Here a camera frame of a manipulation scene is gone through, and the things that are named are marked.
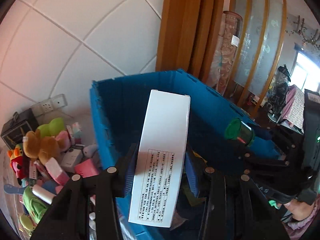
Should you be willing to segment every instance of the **person's hand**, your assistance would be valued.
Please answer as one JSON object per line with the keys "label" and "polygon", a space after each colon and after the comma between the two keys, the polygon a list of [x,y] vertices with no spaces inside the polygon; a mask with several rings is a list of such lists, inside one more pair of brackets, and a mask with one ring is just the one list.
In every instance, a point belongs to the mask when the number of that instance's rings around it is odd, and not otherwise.
{"label": "person's hand", "polygon": [[293,199],[289,203],[284,204],[284,206],[292,213],[292,218],[301,221],[310,216],[315,203],[310,206],[305,202],[299,202],[298,200]]}

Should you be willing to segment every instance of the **electrical outlet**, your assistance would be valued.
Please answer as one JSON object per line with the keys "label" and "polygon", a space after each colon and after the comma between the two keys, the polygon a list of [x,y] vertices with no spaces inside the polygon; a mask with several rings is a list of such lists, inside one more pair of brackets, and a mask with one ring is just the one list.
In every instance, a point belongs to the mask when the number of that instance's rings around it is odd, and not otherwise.
{"label": "electrical outlet", "polygon": [[51,101],[52,101],[52,106],[54,109],[58,109],[58,108],[61,108],[61,107],[68,105],[64,94],[60,94],[60,95],[57,95],[57,96],[51,98]]}
{"label": "electrical outlet", "polygon": [[51,99],[44,100],[44,101],[40,102],[40,104],[41,104],[42,111],[44,112],[44,114],[53,111]]}

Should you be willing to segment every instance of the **white tiled wall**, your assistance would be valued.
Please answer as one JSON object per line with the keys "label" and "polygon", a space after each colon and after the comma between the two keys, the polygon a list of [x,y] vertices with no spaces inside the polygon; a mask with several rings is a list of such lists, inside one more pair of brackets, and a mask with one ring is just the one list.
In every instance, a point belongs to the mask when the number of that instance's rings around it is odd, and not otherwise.
{"label": "white tiled wall", "polygon": [[92,80],[154,71],[162,4],[16,0],[0,25],[0,129],[15,111],[61,93],[68,106],[50,117],[88,115]]}

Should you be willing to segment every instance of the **white box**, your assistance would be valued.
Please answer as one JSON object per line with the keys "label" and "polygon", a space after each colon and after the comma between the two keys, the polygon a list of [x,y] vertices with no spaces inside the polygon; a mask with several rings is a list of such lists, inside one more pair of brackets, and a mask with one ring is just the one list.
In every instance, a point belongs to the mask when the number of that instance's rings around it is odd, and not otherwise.
{"label": "white box", "polygon": [[61,162],[61,168],[66,172],[75,173],[75,166],[78,165],[83,158],[82,150],[70,148]]}
{"label": "white box", "polygon": [[151,90],[132,187],[129,222],[170,227],[187,143],[190,97]]}

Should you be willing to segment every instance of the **brown teddy bear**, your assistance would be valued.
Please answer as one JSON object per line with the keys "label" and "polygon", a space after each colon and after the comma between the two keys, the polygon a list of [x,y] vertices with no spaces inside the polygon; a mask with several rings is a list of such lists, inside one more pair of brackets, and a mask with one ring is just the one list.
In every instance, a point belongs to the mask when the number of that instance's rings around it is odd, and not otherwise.
{"label": "brown teddy bear", "polygon": [[25,155],[31,160],[39,158],[43,165],[45,165],[51,157],[59,157],[61,149],[63,148],[63,140],[57,141],[55,138],[48,136],[41,139],[41,131],[39,129],[37,129],[36,132],[27,132],[23,142]]}

